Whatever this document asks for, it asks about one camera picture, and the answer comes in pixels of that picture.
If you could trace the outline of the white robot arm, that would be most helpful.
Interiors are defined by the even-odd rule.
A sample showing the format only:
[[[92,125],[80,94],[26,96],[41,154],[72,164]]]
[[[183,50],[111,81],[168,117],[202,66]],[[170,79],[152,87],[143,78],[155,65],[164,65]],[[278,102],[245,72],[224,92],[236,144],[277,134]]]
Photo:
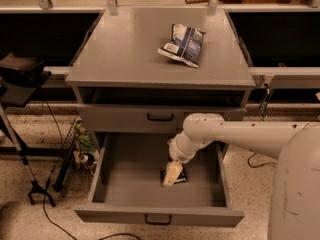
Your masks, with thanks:
[[[320,234],[320,124],[317,122],[226,121],[193,113],[169,141],[163,184],[171,186],[202,148],[214,141],[277,160],[268,240],[316,240]]]

